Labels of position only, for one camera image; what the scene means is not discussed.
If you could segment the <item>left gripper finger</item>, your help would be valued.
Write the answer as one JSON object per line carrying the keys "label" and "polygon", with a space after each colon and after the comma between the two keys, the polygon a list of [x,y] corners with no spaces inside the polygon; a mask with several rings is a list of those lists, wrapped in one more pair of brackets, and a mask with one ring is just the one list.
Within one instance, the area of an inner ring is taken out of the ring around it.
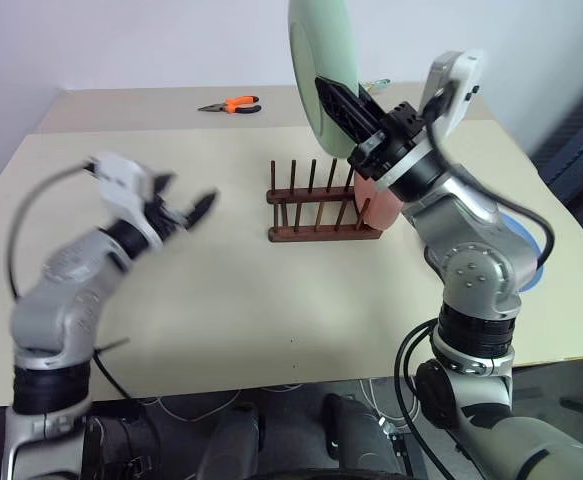
{"label": "left gripper finger", "polygon": [[184,215],[184,228],[193,229],[200,223],[211,211],[218,196],[219,192],[217,190],[211,190],[197,199],[194,205]]}
{"label": "left gripper finger", "polygon": [[173,172],[156,174],[152,179],[153,199],[162,198],[162,194],[168,189],[171,181],[176,177]]}

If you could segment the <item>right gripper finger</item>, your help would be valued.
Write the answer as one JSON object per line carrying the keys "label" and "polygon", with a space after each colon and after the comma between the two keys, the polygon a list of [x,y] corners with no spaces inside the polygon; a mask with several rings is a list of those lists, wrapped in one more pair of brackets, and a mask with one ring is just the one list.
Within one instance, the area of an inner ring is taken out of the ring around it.
{"label": "right gripper finger", "polygon": [[362,84],[359,84],[358,87],[358,98],[365,114],[372,119],[382,119],[386,115],[385,111]]}
{"label": "right gripper finger", "polygon": [[327,115],[340,130],[355,144],[369,142],[372,138],[378,145],[387,143],[387,134],[382,126],[382,119],[369,118],[358,98],[346,85],[325,77],[316,77],[320,104]]}

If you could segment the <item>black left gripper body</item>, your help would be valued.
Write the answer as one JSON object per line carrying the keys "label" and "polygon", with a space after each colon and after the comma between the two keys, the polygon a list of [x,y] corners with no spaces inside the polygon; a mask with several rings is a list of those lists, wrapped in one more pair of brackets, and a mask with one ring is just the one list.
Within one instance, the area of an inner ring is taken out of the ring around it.
{"label": "black left gripper body", "polygon": [[144,216],[159,236],[172,236],[177,230],[191,228],[189,218],[182,212],[170,210],[160,196],[155,196],[143,207]]}

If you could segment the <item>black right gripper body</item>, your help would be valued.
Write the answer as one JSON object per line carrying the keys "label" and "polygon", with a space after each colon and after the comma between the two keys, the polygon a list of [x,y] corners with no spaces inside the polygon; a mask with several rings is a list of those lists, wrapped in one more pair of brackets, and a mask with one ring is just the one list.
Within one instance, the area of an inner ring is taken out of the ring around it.
{"label": "black right gripper body", "polygon": [[404,101],[379,120],[353,127],[355,147],[348,163],[364,179],[379,180],[415,147],[415,138],[424,121],[415,108]]}

